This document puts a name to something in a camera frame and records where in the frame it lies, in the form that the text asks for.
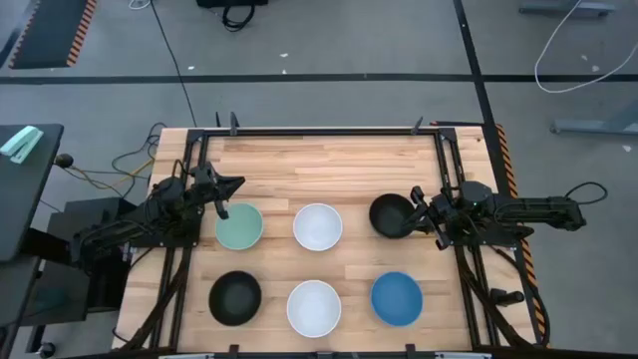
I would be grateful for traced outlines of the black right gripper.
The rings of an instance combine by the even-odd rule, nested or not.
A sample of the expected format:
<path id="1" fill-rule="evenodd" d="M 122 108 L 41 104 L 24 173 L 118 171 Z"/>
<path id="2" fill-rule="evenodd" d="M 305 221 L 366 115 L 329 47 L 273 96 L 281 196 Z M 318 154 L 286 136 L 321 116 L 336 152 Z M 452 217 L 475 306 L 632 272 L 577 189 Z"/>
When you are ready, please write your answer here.
<path id="1" fill-rule="evenodd" d="M 438 249 L 446 249 L 453 245 L 454 242 L 448 233 L 442 229 L 442 226 L 448 226 L 458 217 L 448 192 L 442 188 L 439 194 L 426 203 L 423 190 L 419 186 L 414 186 L 411 189 L 411 201 L 416 207 L 402 222 L 401 237 L 406 237 L 414 231 L 434 233 Z"/>

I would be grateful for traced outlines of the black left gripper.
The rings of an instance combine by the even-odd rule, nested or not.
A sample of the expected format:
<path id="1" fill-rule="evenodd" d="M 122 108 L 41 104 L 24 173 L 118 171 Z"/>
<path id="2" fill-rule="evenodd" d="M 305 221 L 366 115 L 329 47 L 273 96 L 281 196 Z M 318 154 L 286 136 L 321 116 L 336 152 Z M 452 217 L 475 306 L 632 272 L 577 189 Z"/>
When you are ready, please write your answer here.
<path id="1" fill-rule="evenodd" d="M 230 198 L 245 184 L 245 177 L 218 176 L 217 183 L 215 171 L 211 162 L 193 167 L 188 172 L 194 179 L 189 188 L 191 199 L 197 204 L 206 204 L 214 201 L 215 210 L 221 219 L 228 219 L 229 214 L 224 207 L 224 201 Z"/>

